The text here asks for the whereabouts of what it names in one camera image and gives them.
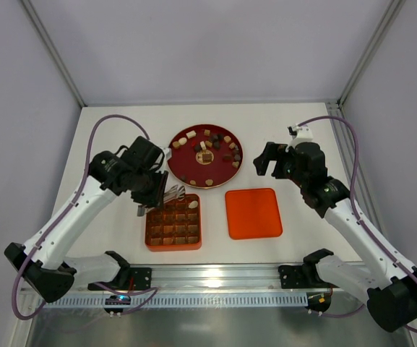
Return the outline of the silver metal tongs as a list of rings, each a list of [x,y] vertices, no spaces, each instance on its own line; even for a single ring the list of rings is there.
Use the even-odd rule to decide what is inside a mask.
[[[186,194],[184,196],[178,196],[178,189],[181,186],[182,185],[174,185],[167,192],[165,192],[163,195],[163,202],[159,204],[157,207],[139,205],[137,208],[137,217],[143,217],[151,211],[162,209],[164,207],[164,204],[166,204],[167,202],[173,200],[183,200]]]

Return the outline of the white shell chocolate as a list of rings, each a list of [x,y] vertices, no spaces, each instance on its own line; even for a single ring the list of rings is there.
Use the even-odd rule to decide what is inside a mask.
[[[178,189],[178,196],[184,196],[186,194],[186,189],[185,187],[181,186]]]

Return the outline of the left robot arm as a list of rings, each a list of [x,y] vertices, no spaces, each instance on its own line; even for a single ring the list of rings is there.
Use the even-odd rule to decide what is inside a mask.
[[[68,258],[67,253],[95,217],[125,192],[140,207],[162,207],[168,179],[163,166],[170,157],[171,149],[142,136],[116,153],[98,153],[61,210],[24,244],[11,243],[5,256],[47,303],[76,287],[124,290],[132,267],[118,253],[82,258]]]

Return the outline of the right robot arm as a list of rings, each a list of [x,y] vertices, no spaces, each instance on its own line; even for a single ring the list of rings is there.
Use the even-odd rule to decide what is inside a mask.
[[[357,298],[387,332],[416,320],[417,267],[359,210],[347,186],[328,174],[320,146],[268,142],[253,161],[257,175],[265,175],[270,162],[275,162],[272,177],[292,181],[304,202],[344,237],[366,266],[360,270],[320,249],[304,258],[311,280],[335,285]]]

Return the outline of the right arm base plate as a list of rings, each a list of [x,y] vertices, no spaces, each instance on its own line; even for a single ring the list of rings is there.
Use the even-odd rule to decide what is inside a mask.
[[[281,265],[278,267],[282,289],[324,288],[314,265]]]

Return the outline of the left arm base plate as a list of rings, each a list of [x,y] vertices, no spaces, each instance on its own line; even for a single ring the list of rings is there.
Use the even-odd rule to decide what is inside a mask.
[[[151,280],[151,267],[126,267],[111,281],[100,284],[115,291],[144,291],[151,287]]]

